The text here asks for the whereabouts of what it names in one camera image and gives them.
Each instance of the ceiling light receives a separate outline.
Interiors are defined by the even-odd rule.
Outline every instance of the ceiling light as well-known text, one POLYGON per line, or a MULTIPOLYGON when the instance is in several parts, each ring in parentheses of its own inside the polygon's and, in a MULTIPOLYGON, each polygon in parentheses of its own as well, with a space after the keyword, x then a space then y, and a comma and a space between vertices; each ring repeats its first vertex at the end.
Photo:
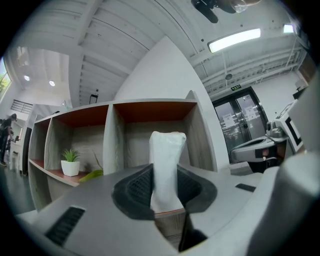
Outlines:
POLYGON ((283 33, 293 33, 294 32, 294 26, 290 24, 286 24, 283 26, 283 33))
POLYGON ((261 36, 260 28, 232 34, 222 39, 219 39, 217 41, 209 43, 209 49, 212 53, 215 53, 223 48, 233 46, 235 44, 238 44, 247 40, 259 38, 260 36, 261 36))

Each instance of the window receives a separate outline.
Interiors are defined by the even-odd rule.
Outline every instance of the window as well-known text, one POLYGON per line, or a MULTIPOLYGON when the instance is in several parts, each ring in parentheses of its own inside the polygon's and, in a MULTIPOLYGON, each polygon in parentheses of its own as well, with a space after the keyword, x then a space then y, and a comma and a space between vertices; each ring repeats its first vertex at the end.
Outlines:
POLYGON ((6 88, 10 84, 11 79, 7 73, 7 69, 5 67, 4 58, 0 60, 0 99, 4 94, 6 88))

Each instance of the white tissue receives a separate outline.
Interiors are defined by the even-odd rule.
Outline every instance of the white tissue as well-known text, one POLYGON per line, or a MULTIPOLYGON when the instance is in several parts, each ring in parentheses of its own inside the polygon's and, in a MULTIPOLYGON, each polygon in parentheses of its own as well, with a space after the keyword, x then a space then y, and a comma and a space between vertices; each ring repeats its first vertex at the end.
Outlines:
POLYGON ((153 163, 154 179, 150 205, 156 214, 184 208, 177 192, 177 164, 185 142, 182 132, 154 131, 150 137, 149 163, 153 163))

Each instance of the glass door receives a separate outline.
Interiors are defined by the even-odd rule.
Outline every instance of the glass door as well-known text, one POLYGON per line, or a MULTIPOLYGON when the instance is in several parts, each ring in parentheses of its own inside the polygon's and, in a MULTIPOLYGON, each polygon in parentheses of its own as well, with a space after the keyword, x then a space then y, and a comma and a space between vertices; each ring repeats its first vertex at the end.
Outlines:
POLYGON ((267 117, 251 88, 213 103, 219 118, 226 147, 231 150, 266 134, 267 117))

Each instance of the floor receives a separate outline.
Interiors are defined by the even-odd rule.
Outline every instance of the floor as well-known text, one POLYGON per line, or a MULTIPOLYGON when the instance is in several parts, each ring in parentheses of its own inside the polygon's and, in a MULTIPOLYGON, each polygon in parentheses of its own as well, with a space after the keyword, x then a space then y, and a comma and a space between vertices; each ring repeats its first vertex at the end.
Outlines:
POLYGON ((0 185, 14 215, 35 210, 28 176, 16 169, 10 170, 8 166, 0 166, 0 185))

